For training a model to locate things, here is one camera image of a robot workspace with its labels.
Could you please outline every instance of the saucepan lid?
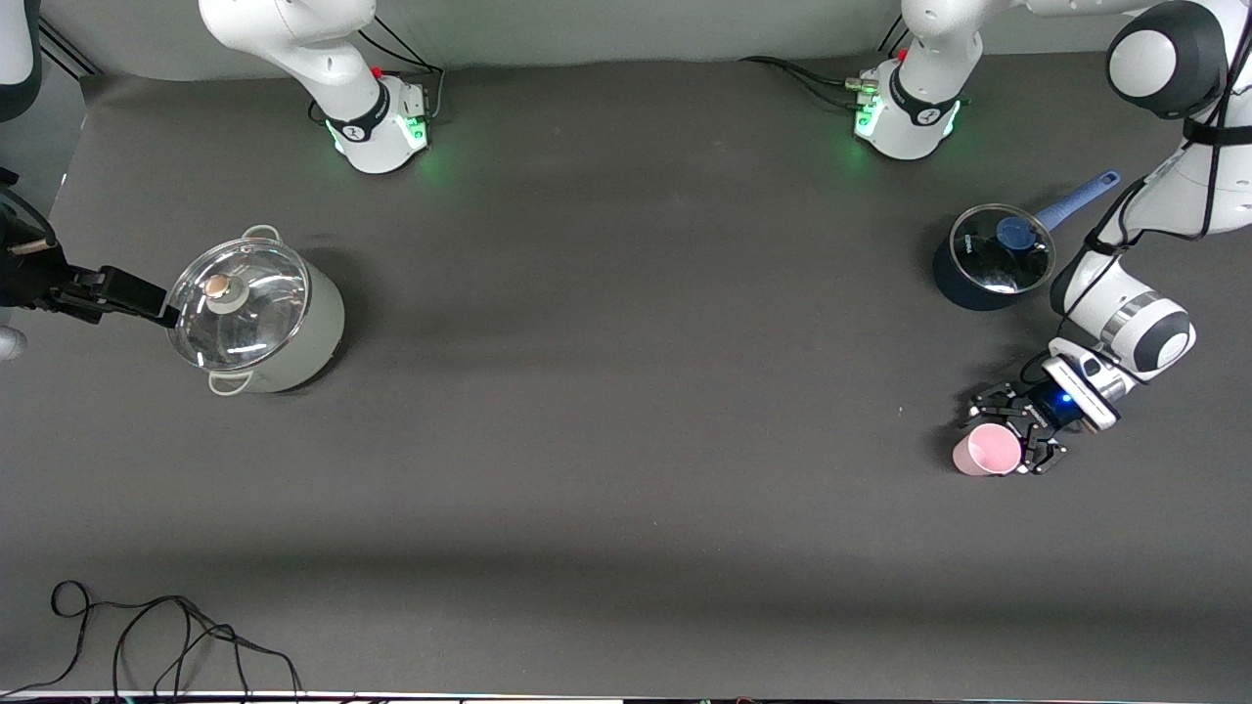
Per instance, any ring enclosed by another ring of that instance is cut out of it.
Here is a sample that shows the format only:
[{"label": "saucepan lid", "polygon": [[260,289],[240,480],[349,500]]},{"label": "saucepan lid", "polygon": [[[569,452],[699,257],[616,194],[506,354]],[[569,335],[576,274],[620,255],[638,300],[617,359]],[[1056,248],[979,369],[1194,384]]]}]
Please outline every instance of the saucepan lid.
[{"label": "saucepan lid", "polygon": [[308,266],[273,228],[258,225],[209,249],[178,278],[169,304],[179,321],[169,339],[202,370],[243,370],[295,334],[308,301]]},{"label": "saucepan lid", "polygon": [[965,210],[948,249],[957,271],[990,293],[1013,296],[1043,284],[1057,264],[1052,234],[1030,213],[992,203]]}]

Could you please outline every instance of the blue handle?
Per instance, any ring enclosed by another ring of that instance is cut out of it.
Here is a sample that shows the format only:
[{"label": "blue handle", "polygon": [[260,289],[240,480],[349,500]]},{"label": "blue handle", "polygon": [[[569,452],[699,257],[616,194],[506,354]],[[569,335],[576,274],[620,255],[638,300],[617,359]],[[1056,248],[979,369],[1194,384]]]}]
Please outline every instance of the blue handle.
[{"label": "blue handle", "polygon": [[1039,222],[1043,223],[1043,227],[1048,232],[1052,232],[1057,225],[1065,222],[1065,218],[1080,210],[1083,205],[1108,193],[1111,188],[1119,183],[1122,183],[1122,174],[1107,170],[1079,185],[1069,195],[1039,210],[1035,217],[1039,218]]}]

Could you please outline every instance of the gray table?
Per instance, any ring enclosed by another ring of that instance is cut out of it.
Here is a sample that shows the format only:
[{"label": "gray table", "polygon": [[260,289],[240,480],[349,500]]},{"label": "gray table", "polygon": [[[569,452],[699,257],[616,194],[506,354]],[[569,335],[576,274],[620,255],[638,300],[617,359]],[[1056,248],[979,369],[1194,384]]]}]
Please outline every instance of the gray table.
[{"label": "gray table", "polygon": [[[53,215],[73,259],[172,282],[267,222],[338,282],[348,341],[303,391],[219,400],[155,327],[23,316],[0,681],[59,671],[45,599],[74,576],[188,594],[312,689],[1248,700],[1252,242],[1128,259],[1201,341],[1116,430],[1045,477],[953,472],[962,395],[1055,321],[948,304],[938,233],[1144,173],[1178,130],[1097,55],[989,59],[969,90],[905,164],[764,66],[466,70],[431,152],[366,177],[292,81],[96,86]],[[64,686],[108,686],[120,623]],[[235,688],[224,649],[194,684]]]}]

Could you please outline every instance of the black cable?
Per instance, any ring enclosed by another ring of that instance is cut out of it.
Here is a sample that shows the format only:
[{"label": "black cable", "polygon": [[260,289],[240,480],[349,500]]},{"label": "black cable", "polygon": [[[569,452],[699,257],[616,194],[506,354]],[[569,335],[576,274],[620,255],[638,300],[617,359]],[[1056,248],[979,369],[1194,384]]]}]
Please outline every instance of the black cable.
[{"label": "black cable", "polygon": [[900,36],[896,36],[895,41],[891,44],[891,48],[886,50],[888,55],[895,54],[895,50],[900,48],[900,43],[904,41],[904,38],[908,35],[909,35],[909,28],[904,28],[904,31],[900,33]]},{"label": "black cable", "polygon": [[844,88],[843,79],[824,76],[819,73],[811,71],[795,61],[788,61],[786,59],[779,59],[777,56],[744,56],[740,61],[750,61],[754,64],[766,64],[770,66],[777,66],[785,71],[791,71],[803,75],[804,78],[820,83],[823,85],[830,85],[834,88]]},{"label": "black cable", "polygon": [[799,83],[801,88],[804,88],[810,94],[813,94],[813,96],[816,98],[818,100],[821,100],[823,103],[825,103],[828,105],[834,105],[835,108],[841,108],[844,110],[850,110],[853,113],[860,110],[860,105],[856,105],[855,103],[844,103],[843,100],[835,100],[834,98],[830,98],[825,93],[818,90],[816,88],[814,88],[813,85],[810,85],[809,83],[806,83],[799,75],[796,75],[796,74],[794,74],[791,71],[785,71],[785,73],[786,73],[786,75],[794,78],[795,81]]},{"label": "black cable", "polygon": [[[1124,209],[1124,205],[1127,203],[1129,203],[1129,200],[1132,198],[1134,198],[1136,195],[1138,195],[1138,193],[1143,189],[1146,178],[1147,177],[1142,177],[1142,178],[1137,179],[1136,182],[1131,183],[1129,185],[1127,185],[1126,189],[1123,189],[1122,193],[1117,197],[1117,200],[1113,202],[1113,205],[1109,207],[1109,209],[1104,212],[1104,215],[1101,217],[1099,223],[1096,225],[1096,228],[1092,229],[1090,234],[1088,236],[1088,237],[1096,237],[1096,236],[1098,236],[1101,232],[1104,230],[1104,228],[1108,225],[1109,220],[1113,219],[1113,215],[1114,214],[1117,215],[1117,227],[1122,232],[1122,242],[1119,242],[1117,246],[1114,246],[1114,249],[1117,252],[1108,256],[1109,259],[1104,264],[1104,268],[1102,268],[1099,271],[1099,273],[1096,274],[1094,278],[1092,278],[1092,281],[1083,288],[1083,291],[1078,294],[1078,297],[1074,298],[1074,302],[1070,303],[1069,307],[1067,307],[1065,311],[1060,314],[1060,322],[1057,323],[1057,331],[1053,333],[1053,337],[1060,337],[1060,333],[1064,329],[1065,324],[1072,321],[1072,316],[1073,316],[1074,311],[1077,311],[1078,306],[1083,302],[1084,298],[1087,298],[1087,294],[1090,293],[1101,281],[1103,281],[1103,278],[1108,274],[1108,272],[1111,272],[1113,269],[1113,266],[1117,264],[1118,261],[1121,261],[1122,256],[1127,251],[1129,251],[1132,247],[1134,247],[1136,244],[1138,244],[1139,239],[1142,239],[1143,233],[1139,233],[1134,239],[1131,239],[1131,233],[1126,228],[1126,209]],[[1069,266],[1073,266],[1074,262],[1078,262],[1079,259],[1082,259],[1083,257],[1085,257],[1089,252],[1090,252],[1090,248],[1084,246],[1082,249],[1078,251],[1078,254],[1074,256],[1074,258],[1070,261]],[[1149,386],[1149,383],[1148,383],[1147,380],[1144,380],[1139,375],[1132,372],[1131,370],[1126,368],[1119,361],[1117,361],[1116,358],[1113,358],[1112,355],[1108,355],[1107,352],[1104,352],[1102,349],[1097,349],[1097,348],[1093,348],[1093,347],[1089,347],[1089,346],[1085,346],[1085,344],[1079,344],[1077,342],[1074,342],[1074,344],[1078,344],[1083,349],[1087,349],[1092,355],[1096,355],[1097,357],[1104,360],[1111,366],[1116,367],[1118,371],[1121,371],[1122,373],[1124,373],[1127,377],[1134,380],[1136,383],[1138,383],[1141,386]],[[1024,383],[1027,386],[1034,386],[1037,383],[1040,383],[1042,381],[1045,381],[1045,380],[1040,380],[1040,381],[1037,381],[1037,382],[1030,382],[1029,380],[1025,378],[1025,373],[1027,373],[1027,371],[1032,366],[1034,366],[1035,363],[1038,363],[1043,358],[1043,356],[1047,355],[1047,353],[1048,353],[1048,351],[1045,349],[1045,351],[1040,352],[1039,355],[1035,355],[1034,357],[1032,357],[1030,360],[1028,360],[1025,362],[1025,365],[1023,365],[1022,368],[1018,371],[1018,381],[1020,381],[1022,383]]]},{"label": "black cable", "polygon": [[389,26],[387,26],[387,23],[384,23],[382,18],[379,18],[379,16],[376,15],[374,16],[374,21],[377,21],[378,26],[383,28],[383,30],[387,34],[392,35],[392,39],[394,39],[396,41],[398,41],[399,45],[403,46],[404,50],[408,51],[414,59],[417,59],[421,65],[431,69],[432,71],[438,71],[441,74],[443,73],[442,68],[436,66],[434,64],[426,63],[426,59],[423,59],[422,55],[418,54],[417,51],[413,51],[413,48],[409,46],[407,41],[404,41],[403,39],[401,39],[398,34],[396,34],[394,31],[392,31],[392,29]]},{"label": "black cable", "polygon": [[815,85],[810,84],[805,79],[806,78],[811,79],[811,80],[814,80],[816,83],[823,84],[823,85],[843,88],[844,86],[844,81],[841,81],[841,80],[835,80],[835,79],[831,79],[831,78],[826,78],[824,75],[820,75],[820,74],[816,74],[814,71],[810,71],[809,69],[805,69],[804,66],[800,66],[798,64],[794,64],[794,63],[784,60],[784,59],[776,59],[774,56],[745,56],[744,59],[740,59],[740,61],[749,61],[749,63],[754,63],[754,64],[766,64],[766,65],[770,65],[770,66],[777,66],[777,68],[782,69],[782,73],[785,73],[786,75],[789,75],[793,79],[795,79],[796,83],[799,83],[805,90],[808,90],[810,94],[813,94],[813,96],[816,98],[818,100],[821,100],[823,103],[825,103],[828,105],[834,105],[835,108],[841,108],[844,110],[850,110],[850,111],[854,111],[854,113],[860,109],[860,105],[858,105],[855,103],[846,103],[844,100],[835,100],[834,98],[831,98],[831,96],[826,95],[825,93],[818,90],[818,88]]},{"label": "black cable", "polygon": [[891,39],[893,34],[895,34],[895,28],[900,26],[900,23],[903,21],[904,21],[904,13],[900,13],[899,15],[895,16],[895,21],[891,23],[891,29],[886,30],[886,34],[883,35],[883,41],[878,43],[878,51],[881,51],[883,48],[886,46],[888,40]]},{"label": "black cable", "polygon": [[73,78],[74,80],[79,79],[79,76],[78,76],[76,73],[74,73],[73,70],[70,70],[69,66],[66,66],[65,64],[63,64],[61,60],[56,58],[56,54],[53,54],[51,51],[49,51],[44,46],[40,46],[39,50],[44,54],[44,56],[48,56],[49,59],[53,60],[54,64],[56,64],[58,66],[60,66],[63,71],[70,74],[70,78]]},{"label": "black cable", "polygon": [[[1222,96],[1217,101],[1217,106],[1204,120],[1206,125],[1213,125],[1216,123],[1217,129],[1223,129],[1226,127],[1226,115],[1229,109],[1231,98],[1234,95],[1234,81],[1238,80],[1239,75],[1242,75],[1249,55],[1252,55],[1252,5],[1248,5],[1248,11],[1243,20],[1243,31],[1239,34],[1238,48],[1234,51],[1234,60],[1231,61],[1229,71],[1226,74],[1226,88],[1222,91]],[[1182,148],[1186,150],[1191,148],[1192,144],[1194,144],[1194,140],[1187,140]],[[1183,234],[1163,229],[1153,229],[1151,232],[1167,234],[1187,242],[1199,242],[1208,236],[1208,228],[1213,223],[1213,205],[1217,198],[1217,174],[1221,165],[1221,144],[1211,145],[1208,187],[1204,190],[1204,218],[1201,222],[1199,232],[1194,234]]]},{"label": "black cable", "polygon": [[[76,610],[76,611],[63,611],[61,608],[60,608],[60,605],[59,605],[61,591],[65,588],[70,588],[70,586],[73,586],[74,589],[76,589],[79,591],[79,594],[83,596],[83,608],[79,609],[79,610]],[[183,629],[183,649],[179,653],[179,655],[174,659],[174,661],[170,663],[170,665],[168,668],[165,668],[165,670],[160,674],[159,678],[156,678],[156,681],[153,684],[153,694],[154,695],[156,695],[156,690],[159,689],[162,680],[164,680],[165,676],[169,674],[169,671],[173,669],[174,670],[174,690],[173,690],[173,695],[170,698],[170,701],[172,701],[172,704],[177,703],[177,700],[178,700],[178,693],[182,689],[183,664],[184,664],[188,654],[190,654],[197,648],[197,645],[199,645],[200,641],[203,639],[205,639],[205,638],[210,638],[210,639],[214,639],[214,640],[220,640],[220,641],[224,641],[224,643],[229,643],[230,645],[234,646],[235,669],[237,669],[237,671],[239,674],[239,683],[243,686],[245,696],[252,691],[252,688],[248,685],[247,676],[244,675],[243,660],[240,659],[240,648],[244,649],[244,650],[252,650],[254,653],[260,653],[260,654],[264,654],[264,655],[273,655],[275,658],[282,659],[283,663],[287,665],[288,674],[292,678],[292,694],[293,694],[293,696],[295,698],[297,701],[299,701],[299,699],[300,699],[300,691],[303,691],[303,689],[304,689],[303,684],[300,683],[299,673],[295,670],[295,664],[292,661],[290,658],[288,658],[285,654],[279,653],[277,650],[270,650],[269,648],[264,648],[262,645],[257,645],[255,643],[250,641],[250,640],[243,638],[242,635],[239,635],[238,633],[235,633],[235,630],[232,626],[229,626],[228,624],[219,624],[219,623],[214,621],[213,619],[210,619],[207,615],[204,615],[204,611],[202,611],[200,608],[195,605],[195,603],[193,603],[190,599],[188,599],[185,596],[177,595],[177,594],[170,594],[170,595],[165,595],[165,596],[158,596],[156,599],[153,599],[150,601],[145,601],[143,604],[120,604],[120,603],[116,603],[116,601],[93,601],[91,598],[90,598],[90,595],[88,594],[86,586],[84,586],[83,582],[79,582],[79,581],[75,581],[75,580],[65,580],[65,581],[59,582],[55,588],[53,588],[53,595],[51,595],[50,603],[51,603],[53,614],[55,614],[56,616],[63,618],[63,619],[80,619],[79,620],[78,639],[75,641],[75,645],[74,645],[74,656],[70,658],[69,665],[66,665],[65,670],[61,671],[61,674],[59,674],[58,676],[55,676],[55,678],[53,678],[53,679],[50,679],[48,681],[33,683],[33,684],[28,684],[25,686],[20,686],[20,688],[10,690],[10,691],[5,691],[4,694],[0,694],[0,699],[8,698],[8,696],[13,696],[14,694],[18,694],[18,693],[21,693],[21,691],[26,691],[29,689],[35,689],[35,688],[40,688],[40,686],[50,686],[50,685],[54,685],[54,684],[61,681],[66,676],[69,676],[69,674],[74,670],[74,668],[78,665],[79,660],[83,656],[83,643],[84,643],[84,640],[86,638],[86,628],[88,628],[88,623],[90,621],[93,611],[95,611],[96,609],[108,606],[108,608],[123,609],[123,610],[136,610],[136,609],[139,610],[139,613],[130,620],[130,623],[126,624],[125,629],[123,629],[121,635],[118,636],[118,643],[116,643],[116,645],[113,649],[113,671],[111,671],[113,695],[114,695],[114,700],[115,701],[120,700],[121,699],[121,693],[120,693],[120,685],[119,685],[118,673],[119,673],[119,668],[120,668],[120,663],[121,663],[121,653],[123,653],[123,649],[125,648],[126,638],[130,635],[130,631],[135,628],[135,625],[138,625],[139,621],[145,615],[148,615],[148,613],[150,613],[153,609],[155,609],[155,608],[158,608],[158,606],[160,606],[163,604],[174,604],[183,613],[183,623],[184,623],[184,629]],[[202,629],[200,635],[197,636],[194,640],[192,639],[192,623],[193,621],[197,625],[199,625],[200,629]]]},{"label": "black cable", "polygon": [[66,56],[74,59],[75,64],[83,66],[83,70],[85,70],[88,74],[98,75],[104,73],[103,70],[100,70],[100,66],[95,64],[95,61],[88,59],[86,54],[80,51],[78,46],[74,46],[74,44],[69,39],[66,39],[64,34],[60,33],[60,30],[53,26],[44,18],[39,18],[39,29],[41,33],[48,35],[48,39],[55,43],[61,51],[65,51]]},{"label": "black cable", "polygon": [[65,46],[64,44],[61,44],[55,36],[53,36],[53,34],[50,31],[48,31],[46,29],[44,29],[43,23],[40,23],[40,25],[39,25],[39,34],[41,36],[48,38],[49,41],[51,41],[53,44],[55,44],[56,48],[61,50],[61,53],[64,53],[66,56],[69,56],[69,59],[71,61],[74,61],[75,64],[79,65],[80,69],[83,69],[83,73],[85,73],[86,75],[95,75],[95,71],[91,70],[91,66],[88,66],[83,61],[83,59],[79,59],[78,56],[75,56],[74,53],[70,51],[68,46]]},{"label": "black cable", "polygon": [[373,46],[374,49],[382,51],[383,54],[387,54],[388,56],[391,56],[393,59],[399,59],[401,61],[404,61],[406,64],[412,64],[414,66],[421,66],[423,69],[429,70],[431,73],[434,73],[434,69],[431,68],[429,65],[427,65],[424,61],[414,61],[413,59],[409,59],[408,56],[401,56],[399,54],[392,51],[391,49],[383,46],[382,44],[378,44],[373,39],[371,39],[368,34],[366,34],[364,31],[362,31],[359,29],[357,30],[357,34],[361,35],[361,39],[364,39],[366,41],[368,41],[371,46]]}]

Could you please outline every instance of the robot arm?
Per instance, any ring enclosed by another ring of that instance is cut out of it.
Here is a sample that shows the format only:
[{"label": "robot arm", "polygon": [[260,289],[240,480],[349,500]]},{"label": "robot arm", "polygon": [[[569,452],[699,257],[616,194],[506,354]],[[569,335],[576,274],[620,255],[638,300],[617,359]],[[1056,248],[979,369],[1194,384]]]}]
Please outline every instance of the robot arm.
[{"label": "robot arm", "polygon": [[1113,89],[1162,118],[1186,119],[1186,139],[1123,193],[1053,283],[1052,308],[1089,341],[1055,337],[1043,381],[1024,390],[1004,382],[970,401],[970,422],[993,418],[1022,440],[1019,471],[1039,474],[1058,460],[1065,448],[1054,436],[1069,425],[1112,427],[1116,401],[1194,346],[1187,311],[1127,273],[1121,258],[1148,232],[1199,239],[1252,224],[1249,19],[1241,0],[1172,0],[1113,40]]},{"label": "robot arm", "polygon": [[25,113],[39,94],[39,0],[0,0],[0,123]]},{"label": "robot arm", "polygon": [[913,33],[908,59],[861,73],[886,86],[865,108],[855,135],[893,159],[920,159],[952,132],[957,96],[983,56],[979,28],[1010,8],[1042,16],[1116,15],[1161,0],[904,0]]},{"label": "robot arm", "polygon": [[374,0],[200,0],[200,18],[225,46],[300,81],[357,169],[392,172],[426,148],[421,86],[374,75],[346,39],[373,20]]}]

